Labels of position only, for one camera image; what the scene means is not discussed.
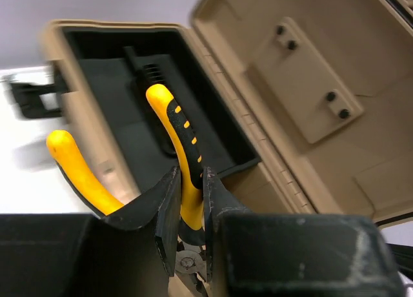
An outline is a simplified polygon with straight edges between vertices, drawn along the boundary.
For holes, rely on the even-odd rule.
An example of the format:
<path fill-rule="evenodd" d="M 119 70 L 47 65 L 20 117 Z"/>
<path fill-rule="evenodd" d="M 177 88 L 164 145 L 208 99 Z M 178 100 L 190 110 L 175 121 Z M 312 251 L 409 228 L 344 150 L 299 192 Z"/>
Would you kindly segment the black toolbox tray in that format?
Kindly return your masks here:
<path fill-rule="evenodd" d="M 232 176 L 259 162 L 217 88 L 173 28 L 66 26 L 63 37 L 140 191 L 185 160 Z"/>

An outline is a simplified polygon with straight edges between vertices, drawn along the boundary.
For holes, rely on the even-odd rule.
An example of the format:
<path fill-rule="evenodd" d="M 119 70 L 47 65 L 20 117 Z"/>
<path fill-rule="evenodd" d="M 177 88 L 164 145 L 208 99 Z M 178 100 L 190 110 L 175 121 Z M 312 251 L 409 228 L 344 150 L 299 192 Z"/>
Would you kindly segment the tan plastic toolbox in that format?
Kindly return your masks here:
<path fill-rule="evenodd" d="M 57 19 L 45 29 L 46 58 L 68 86 L 67 132 L 111 195 L 126 205 L 148 190 L 134 182 L 66 26 L 178 30 L 259 155 L 232 176 L 211 168 L 252 212 L 363 216 L 379 231 L 412 217 L 412 11 L 403 0 L 199 0 L 190 21 Z"/>

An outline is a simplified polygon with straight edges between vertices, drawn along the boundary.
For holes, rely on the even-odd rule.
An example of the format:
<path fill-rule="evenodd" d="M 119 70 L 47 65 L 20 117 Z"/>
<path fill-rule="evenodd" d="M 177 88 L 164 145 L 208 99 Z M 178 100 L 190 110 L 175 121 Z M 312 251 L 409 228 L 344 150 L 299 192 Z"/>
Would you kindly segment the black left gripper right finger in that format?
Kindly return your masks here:
<path fill-rule="evenodd" d="M 207 276 L 214 296 L 402 296 L 403 282 L 366 217 L 257 214 L 203 171 Z"/>

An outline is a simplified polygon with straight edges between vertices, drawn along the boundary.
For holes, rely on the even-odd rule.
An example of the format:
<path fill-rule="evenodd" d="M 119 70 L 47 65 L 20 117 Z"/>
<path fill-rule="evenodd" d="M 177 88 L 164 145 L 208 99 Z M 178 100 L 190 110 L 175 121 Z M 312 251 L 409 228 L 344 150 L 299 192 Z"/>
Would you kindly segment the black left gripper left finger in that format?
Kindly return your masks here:
<path fill-rule="evenodd" d="M 103 218 L 1 216 L 2 296 L 166 296 L 174 275 L 181 173 Z"/>

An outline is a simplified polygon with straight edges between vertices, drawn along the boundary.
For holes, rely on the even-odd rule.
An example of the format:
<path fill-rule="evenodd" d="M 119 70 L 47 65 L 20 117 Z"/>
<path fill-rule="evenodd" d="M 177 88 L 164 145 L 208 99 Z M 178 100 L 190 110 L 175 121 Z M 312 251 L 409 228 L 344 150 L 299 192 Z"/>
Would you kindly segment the yellow handled small pliers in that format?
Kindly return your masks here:
<path fill-rule="evenodd" d="M 181 205 L 178 226 L 176 274 L 195 296 L 207 296 L 203 230 L 203 163 L 190 122 L 171 91 L 162 84 L 149 87 L 146 100 L 164 128 L 171 155 L 181 171 Z M 75 139 L 65 130 L 55 130 L 46 139 L 50 155 L 76 194 L 99 216 L 109 216 L 125 206 L 95 177 Z"/>

